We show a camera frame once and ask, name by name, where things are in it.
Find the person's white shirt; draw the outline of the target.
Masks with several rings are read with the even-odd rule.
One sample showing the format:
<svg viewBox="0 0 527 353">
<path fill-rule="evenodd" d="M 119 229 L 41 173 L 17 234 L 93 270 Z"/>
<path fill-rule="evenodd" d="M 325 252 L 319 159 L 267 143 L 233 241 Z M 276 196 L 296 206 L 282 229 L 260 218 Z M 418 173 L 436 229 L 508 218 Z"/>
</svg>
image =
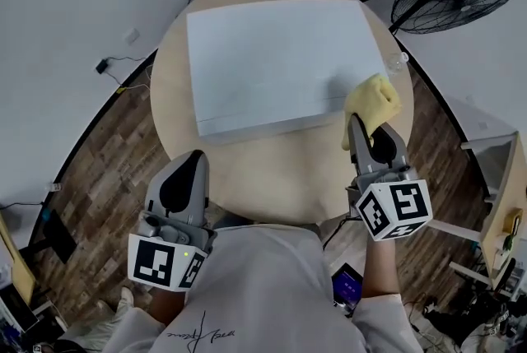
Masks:
<svg viewBox="0 0 527 353">
<path fill-rule="evenodd" d="M 346 318 L 318 235 L 301 227 L 218 231 L 168 326 L 130 309 L 103 353 L 422 353 L 399 294 L 361 298 Z"/>
</svg>

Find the clear water bottle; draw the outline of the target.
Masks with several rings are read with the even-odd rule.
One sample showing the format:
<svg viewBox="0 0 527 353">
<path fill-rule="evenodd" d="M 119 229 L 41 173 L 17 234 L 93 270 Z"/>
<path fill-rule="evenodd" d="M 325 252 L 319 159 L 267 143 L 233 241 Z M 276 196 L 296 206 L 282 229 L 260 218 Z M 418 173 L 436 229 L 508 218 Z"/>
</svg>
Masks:
<svg viewBox="0 0 527 353">
<path fill-rule="evenodd" d="M 407 65 L 409 56 L 406 52 L 392 53 L 385 59 L 385 68 L 390 76 L 399 74 Z"/>
</svg>

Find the small yellow box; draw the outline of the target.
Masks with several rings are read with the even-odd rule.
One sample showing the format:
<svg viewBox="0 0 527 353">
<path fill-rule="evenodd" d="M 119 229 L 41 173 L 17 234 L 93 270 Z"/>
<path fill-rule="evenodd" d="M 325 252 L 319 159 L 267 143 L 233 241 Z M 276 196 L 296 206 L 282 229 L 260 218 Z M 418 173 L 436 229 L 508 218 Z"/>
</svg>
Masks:
<svg viewBox="0 0 527 353">
<path fill-rule="evenodd" d="M 523 218 L 523 210 L 518 207 L 512 208 L 507 214 L 503 222 L 502 231 L 508 235 L 516 237 L 521 226 Z"/>
</svg>

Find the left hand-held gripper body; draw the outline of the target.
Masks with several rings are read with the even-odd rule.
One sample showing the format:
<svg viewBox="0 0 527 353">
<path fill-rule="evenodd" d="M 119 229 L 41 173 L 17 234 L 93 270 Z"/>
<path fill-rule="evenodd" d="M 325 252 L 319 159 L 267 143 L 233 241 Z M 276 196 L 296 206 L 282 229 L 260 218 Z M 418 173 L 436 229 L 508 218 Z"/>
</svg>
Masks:
<svg viewBox="0 0 527 353">
<path fill-rule="evenodd" d="M 128 236 L 128 279 L 187 292 L 212 252 L 217 232 L 142 211 Z"/>
</svg>

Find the person's left forearm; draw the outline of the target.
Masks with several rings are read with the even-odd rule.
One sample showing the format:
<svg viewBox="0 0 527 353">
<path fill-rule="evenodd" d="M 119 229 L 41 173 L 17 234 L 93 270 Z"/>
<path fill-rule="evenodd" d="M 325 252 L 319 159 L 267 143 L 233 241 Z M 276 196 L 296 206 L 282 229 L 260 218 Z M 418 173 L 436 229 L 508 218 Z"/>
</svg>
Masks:
<svg viewBox="0 0 527 353">
<path fill-rule="evenodd" d="M 185 306 L 185 292 L 172 292 L 154 287 L 150 294 L 152 300 L 147 312 L 157 322 L 165 326 L 170 325 Z"/>
</svg>

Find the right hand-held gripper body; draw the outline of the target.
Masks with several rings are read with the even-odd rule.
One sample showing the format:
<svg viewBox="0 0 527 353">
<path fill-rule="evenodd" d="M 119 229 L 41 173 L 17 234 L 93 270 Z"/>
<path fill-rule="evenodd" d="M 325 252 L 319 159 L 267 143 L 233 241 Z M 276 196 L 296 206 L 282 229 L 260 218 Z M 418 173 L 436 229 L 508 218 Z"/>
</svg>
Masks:
<svg viewBox="0 0 527 353">
<path fill-rule="evenodd" d="M 346 190 L 374 241 L 409 237 L 432 219 L 427 182 L 409 166 L 359 175 Z"/>
</svg>

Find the yellow cloth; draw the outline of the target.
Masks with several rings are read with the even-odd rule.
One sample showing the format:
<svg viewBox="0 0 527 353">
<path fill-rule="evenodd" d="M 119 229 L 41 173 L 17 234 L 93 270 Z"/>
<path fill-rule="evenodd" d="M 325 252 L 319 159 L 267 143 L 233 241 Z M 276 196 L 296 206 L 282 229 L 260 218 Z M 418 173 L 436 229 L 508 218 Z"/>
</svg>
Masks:
<svg viewBox="0 0 527 353">
<path fill-rule="evenodd" d="M 399 114 L 401 109 L 401 99 L 389 79 L 380 74 L 369 77 L 357 86 L 345 100 L 342 149 L 345 151 L 350 149 L 348 124 L 354 114 L 363 122 L 366 135 L 373 144 L 373 132 Z"/>
</svg>

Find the large white board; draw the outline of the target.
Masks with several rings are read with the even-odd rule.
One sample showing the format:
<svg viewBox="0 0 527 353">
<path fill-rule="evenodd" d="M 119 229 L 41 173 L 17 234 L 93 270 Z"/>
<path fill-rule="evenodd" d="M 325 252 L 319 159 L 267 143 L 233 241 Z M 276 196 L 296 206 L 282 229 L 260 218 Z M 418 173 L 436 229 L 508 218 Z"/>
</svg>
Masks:
<svg viewBox="0 0 527 353">
<path fill-rule="evenodd" d="M 213 144 L 328 122 L 385 62 L 357 1 L 281 0 L 187 16 L 198 135 Z"/>
</svg>

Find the wooden desk white frame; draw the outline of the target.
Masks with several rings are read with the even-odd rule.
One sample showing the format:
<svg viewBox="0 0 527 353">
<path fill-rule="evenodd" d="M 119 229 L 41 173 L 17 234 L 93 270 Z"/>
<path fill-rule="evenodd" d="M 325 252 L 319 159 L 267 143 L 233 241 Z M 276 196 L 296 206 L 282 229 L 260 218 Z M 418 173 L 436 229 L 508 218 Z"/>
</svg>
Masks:
<svg viewBox="0 0 527 353">
<path fill-rule="evenodd" d="M 443 221 L 433 220 L 429 222 L 429 226 L 436 230 L 470 240 L 479 245 L 487 269 L 486 276 L 463 267 L 456 262 L 451 262 L 450 267 L 474 280 L 489 285 L 494 290 L 497 290 L 499 283 L 506 279 L 506 269 L 511 263 L 515 252 L 514 248 L 508 251 L 502 248 L 506 239 L 506 234 L 502 231 L 506 214 L 514 207 L 521 208 L 524 211 L 517 236 L 521 234 L 527 223 L 527 218 L 525 217 L 527 214 L 527 162 L 525 161 L 523 145 L 518 132 L 501 137 L 463 142 L 460 145 L 460 148 L 464 151 L 486 150 L 504 145 L 508 146 L 505 168 L 501 174 L 497 193 L 487 200 L 492 204 L 492 208 L 483 222 L 483 228 L 480 231 L 475 231 Z"/>
</svg>

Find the black monitor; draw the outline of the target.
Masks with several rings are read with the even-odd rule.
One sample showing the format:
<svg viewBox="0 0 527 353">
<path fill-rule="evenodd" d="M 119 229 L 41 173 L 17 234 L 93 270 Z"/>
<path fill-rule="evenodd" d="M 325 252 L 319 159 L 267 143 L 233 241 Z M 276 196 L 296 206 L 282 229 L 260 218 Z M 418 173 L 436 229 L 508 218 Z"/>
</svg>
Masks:
<svg viewBox="0 0 527 353">
<path fill-rule="evenodd" d="M 20 253 L 25 261 L 30 261 L 37 253 L 51 248 L 63 264 L 66 264 L 74 253 L 77 243 L 70 235 L 55 210 L 45 208 L 41 216 L 42 239 L 31 242 Z"/>
</svg>

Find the person's leg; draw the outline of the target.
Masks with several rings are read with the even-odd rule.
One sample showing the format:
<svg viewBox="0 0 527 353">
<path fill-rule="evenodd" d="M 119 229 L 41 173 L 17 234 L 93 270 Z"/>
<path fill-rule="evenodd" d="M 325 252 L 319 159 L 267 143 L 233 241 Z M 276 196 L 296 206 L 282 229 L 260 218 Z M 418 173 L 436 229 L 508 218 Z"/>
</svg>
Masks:
<svg viewBox="0 0 527 353">
<path fill-rule="evenodd" d="M 112 308 L 103 300 L 98 300 L 96 302 L 96 307 L 98 311 L 105 317 L 120 318 L 129 309 L 134 307 L 133 292 L 126 286 L 121 288 L 120 299 L 115 311 L 113 311 Z"/>
</svg>

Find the person's right forearm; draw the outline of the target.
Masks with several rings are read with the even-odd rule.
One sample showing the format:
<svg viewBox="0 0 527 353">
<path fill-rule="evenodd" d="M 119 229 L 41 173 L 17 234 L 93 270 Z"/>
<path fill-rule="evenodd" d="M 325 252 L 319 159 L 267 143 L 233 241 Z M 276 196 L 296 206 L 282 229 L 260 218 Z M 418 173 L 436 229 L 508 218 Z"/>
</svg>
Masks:
<svg viewBox="0 0 527 353">
<path fill-rule="evenodd" d="M 369 236 L 361 297 L 373 298 L 399 293 L 395 242 L 391 239 L 375 242 Z"/>
</svg>

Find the black power adapter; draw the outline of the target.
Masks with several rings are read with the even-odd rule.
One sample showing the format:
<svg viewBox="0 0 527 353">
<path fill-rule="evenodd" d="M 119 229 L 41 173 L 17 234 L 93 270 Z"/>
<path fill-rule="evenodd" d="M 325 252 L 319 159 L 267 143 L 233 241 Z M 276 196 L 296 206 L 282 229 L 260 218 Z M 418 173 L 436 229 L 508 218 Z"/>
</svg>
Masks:
<svg viewBox="0 0 527 353">
<path fill-rule="evenodd" d="M 113 63 L 121 62 L 121 61 L 132 61 L 132 62 L 142 62 L 145 60 L 145 58 L 130 58 L 130 57 L 122 57 L 122 58 L 116 58 L 116 57 L 107 57 L 101 59 L 95 67 L 95 71 L 98 74 L 103 74 L 107 72 L 110 69 L 110 66 Z"/>
</svg>

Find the small black screen device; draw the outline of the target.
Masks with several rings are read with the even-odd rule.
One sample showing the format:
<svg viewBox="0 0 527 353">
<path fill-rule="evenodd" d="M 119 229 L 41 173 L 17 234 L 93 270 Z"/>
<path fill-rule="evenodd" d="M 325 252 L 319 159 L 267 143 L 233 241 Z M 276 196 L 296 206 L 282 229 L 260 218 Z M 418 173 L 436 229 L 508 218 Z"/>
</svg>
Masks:
<svg viewBox="0 0 527 353">
<path fill-rule="evenodd" d="M 333 305 L 350 318 L 361 300 L 363 277 L 348 263 L 344 263 L 333 275 Z"/>
</svg>

